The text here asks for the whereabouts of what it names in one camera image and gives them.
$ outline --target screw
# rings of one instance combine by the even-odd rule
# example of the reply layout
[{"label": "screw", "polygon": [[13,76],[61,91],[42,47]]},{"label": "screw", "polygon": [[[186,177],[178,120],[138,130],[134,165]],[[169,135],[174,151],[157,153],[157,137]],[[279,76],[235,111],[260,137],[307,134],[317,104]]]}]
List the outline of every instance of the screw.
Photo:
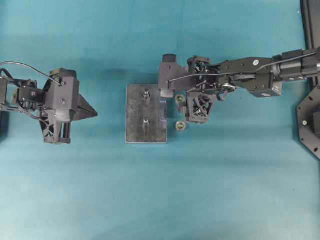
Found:
[{"label": "screw", "polygon": [[259,65],[259,60],[258,59],[254,60],[253,61],[253,66],[258,66],[258,65]]},{"label": "screw", "polygon": [[143,125],[149,125],[150,124],[150,121],[148,118],[144,118],[143,119]]},{"label": "screw", "polygon": [[144,90],[142,97],[144,99],[148,99],[150,97],[150,92],[147,88]]},{"label": "screw", "polygon": [[179,132],[184,131],[187,125],[184,121],[177,121],[175,124],[175,129]]}]

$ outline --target robotic arm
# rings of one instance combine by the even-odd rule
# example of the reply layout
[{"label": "robotic arm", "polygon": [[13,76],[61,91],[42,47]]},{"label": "robotic arm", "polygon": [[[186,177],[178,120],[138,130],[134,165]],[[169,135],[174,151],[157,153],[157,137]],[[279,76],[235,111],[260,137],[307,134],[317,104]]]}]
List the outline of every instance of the robotic arm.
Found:
[{"label": "robotic arm", "polygon": [[216,102],[224,101],[237,88],[247,89],[257,98],[282,95],[283,82],[305,80],[320,73],[320,48],[295,50],[272,58],[248,57],[211,64],[207,57],[194,56],[187,66],[177,64],[177,57],[166,54],[160,63],[160,96],[174,98],[178,111],[187,122],[204,124]]},{"label": "robotic arm", "polygon": [[[45,143],[70,144],[71,122],[98,115],[79,94],[75,71],[59,68],[46,75],[24,63],[0,63],[4,64],[24,66],[48,78],[44,88],[39,89],[37,81],[15,79],[6,69],[0,69],[0,111],[24,113],[38,120]],[[16,86],[11,105],[6,102],[8,84]]]}]

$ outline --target metal plate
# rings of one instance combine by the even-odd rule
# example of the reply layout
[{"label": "metal plate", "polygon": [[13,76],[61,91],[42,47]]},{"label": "metal plate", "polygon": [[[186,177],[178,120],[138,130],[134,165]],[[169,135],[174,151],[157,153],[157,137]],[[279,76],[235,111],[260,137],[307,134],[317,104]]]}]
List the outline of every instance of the metal plate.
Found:
[{"label": "metal plate", "polygon": [[[150,97],[143,94],[148,89]],[[167,101],[161,100],[158,84],[129,84],[126,88],[125,142],[166,143],[167,142]]]},{"label": "metal plate", "polygon": [[320,138],[314,133],[313,113],[320,106],[320,86],[316,86],[296,108],[300,142],[320,159]]}]

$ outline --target teal table surface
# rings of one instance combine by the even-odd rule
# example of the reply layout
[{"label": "teal table surface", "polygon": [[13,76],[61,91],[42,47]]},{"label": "teal table surface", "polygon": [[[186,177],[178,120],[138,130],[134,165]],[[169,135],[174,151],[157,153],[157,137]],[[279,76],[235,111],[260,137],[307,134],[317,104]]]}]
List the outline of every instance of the teal table surface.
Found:
[{"label": "teal table surface", "polygon": [[[99,113],[71,144],[43,143],[37,121],[3,116],[1,240],[318,240],[319,162],[299,143],[297,104],[239,89],[207,124],[174,101],[167,144],[125,144],[126,85],[157,83],[162,55],[184,65],[305,48],[299,0],[0,0],[0,61],[76,70]],[[45,78],[8,66],[16,78]]]}]

